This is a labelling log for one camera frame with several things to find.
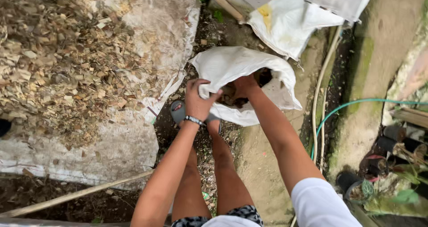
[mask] white hose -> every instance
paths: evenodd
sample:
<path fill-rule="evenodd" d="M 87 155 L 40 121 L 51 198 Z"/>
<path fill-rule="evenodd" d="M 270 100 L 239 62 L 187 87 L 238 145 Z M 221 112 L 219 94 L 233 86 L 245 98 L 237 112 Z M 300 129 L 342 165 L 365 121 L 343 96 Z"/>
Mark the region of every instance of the white hose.
<path fill-rule="evenodd" d="M 330 49 L 328 50 L 327 56 L 325 57 L 324 63 L 322 65 L 320 74 L 318 76 L 317 87 L 315 88 L 314 101 L 312 104 L 312 131 L 314 137 L 314 164 L 317 163 L 317 153 L 318 153 L 318 142 L 317 142 L 317 126 L 316 126 L 316 111 L 317 111 L 317 102 L 318 102 L 318 93 L 320 91 L 321 81 L 324 77 L 325 69 L 327 68 L 328 62 L 330 61 L 331 55 L 336 50 L 337 41 L 339 40 L 340 31 L 342 30 L 342 26 L 338 26 L 336 29 L 336 33 L 334 34 L 333 42 L 330 45 Z"/>
<path fill-rule="evenodd" d="M 321 116 L 321 121 L 324 120 L 325 118 L 325 101 L 327 99 L 327 88 L 325 88 L 324 91 L 324 102 L 322 104 L 322 116 Z M 325 136 L 325 131 L 324 131 L 324 123 L 321 125 L 321 153 L 320 153 L 320 171 L 322 174 L 322 168 L 323 168 L 323 164 L 324 164 L 324 137 Z"/>

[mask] white shirt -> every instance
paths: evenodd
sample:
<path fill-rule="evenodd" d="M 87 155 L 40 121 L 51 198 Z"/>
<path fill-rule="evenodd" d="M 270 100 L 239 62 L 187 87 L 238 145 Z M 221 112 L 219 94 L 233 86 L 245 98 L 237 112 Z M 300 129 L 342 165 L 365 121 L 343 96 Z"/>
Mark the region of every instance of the white shirt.
<path fill-rule="evenodd" d="M 325 180 L 307 178 L 299 181 L 292 190 L 291 198 L 299 227 L 362 227 Z M 220 226 L 260 227 L 251 220 L 230 215 L 219 215 L 203 225 Z"/>

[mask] white sack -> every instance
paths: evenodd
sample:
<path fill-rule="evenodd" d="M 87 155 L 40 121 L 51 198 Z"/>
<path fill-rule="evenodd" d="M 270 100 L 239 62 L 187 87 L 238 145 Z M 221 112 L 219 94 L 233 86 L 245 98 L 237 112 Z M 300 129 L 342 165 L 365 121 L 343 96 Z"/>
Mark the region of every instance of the white sack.
<path fill-rule="evenodd" d="M 247 24 L 271 49 L 296 61 L 315 29 L 342 25 L 345 21 L 305 0 L 271 0 L 262 7 L 269 17 L 263 17 L 256 9 L 250 13 Z"/>
<path fill-rule="evenodd" d="M 199 94 L 208 98 L 209 93 L 217 91 L 228 82 L 248 76 L 260 68 L 267 67 L 272 71 L 272 80 L 262 90 L 280 109 L 301 110 L 302 106 L 294 96 L 296 77 L 287 61 L 280 57 L 244 47 L 215 47 L 200 52 L 189 60 L 199 73 L 199 77 L 210 80 L 202 84 Z M 226 121 L 242 126 L 259 124 L 251 104 L 248 102 L 241 109 L 214 103 L 210 112 Z"/>

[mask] bracelet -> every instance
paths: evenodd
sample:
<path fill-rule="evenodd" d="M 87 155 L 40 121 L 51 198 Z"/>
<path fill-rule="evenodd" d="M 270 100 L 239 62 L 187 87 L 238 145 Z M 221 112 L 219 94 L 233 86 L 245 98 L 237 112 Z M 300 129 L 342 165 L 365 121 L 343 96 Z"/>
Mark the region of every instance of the bracelet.
<path fill-rule="evenodd" d="M 201 120 L 199 120 L 199 119 L 197 119 L 195 117 L 189 116 L 189 115 L 186 115 L 184 120 L 192 121 L 192 122 L 197 123 L 197 124 L 199 124 L 201 126 L 202 126 L 202 123 L 203 123 Z"/>

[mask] garden hose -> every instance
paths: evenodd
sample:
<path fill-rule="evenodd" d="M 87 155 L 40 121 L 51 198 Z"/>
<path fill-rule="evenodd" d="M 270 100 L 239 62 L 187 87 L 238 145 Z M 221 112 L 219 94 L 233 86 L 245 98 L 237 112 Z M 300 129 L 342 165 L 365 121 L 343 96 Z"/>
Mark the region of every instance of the garden hose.
<path fill-rule="evenodd" d="M 392 103 L 399 103 L 399 104 L 428 104 L 428 102 L 407 102 L 407 101 L 396 101 L 396 100 L 389 100 L 389 99 L 381 99 L 381 98 L 366 98 L 366 99 L 359 99 L 351 102 L 347 102 L 345 104 L 340 105 L 339 107 L 335 108 L 333 111 L 329 112 L 327 116 L 320 122 L 318 128 L 317 128 L 317 135 L 315 137 L 318 137 L 318 134 L 321 130 L 321 126 L 324 124 L 324 122 L 335 112 L 339 111 L 340 109 L 349 106 L 351 104 L 359 103 L 359 102 L 392 102 Z M 314 144 L 312 145 L 311 150 L 311 159 L 314 159 Z"/>

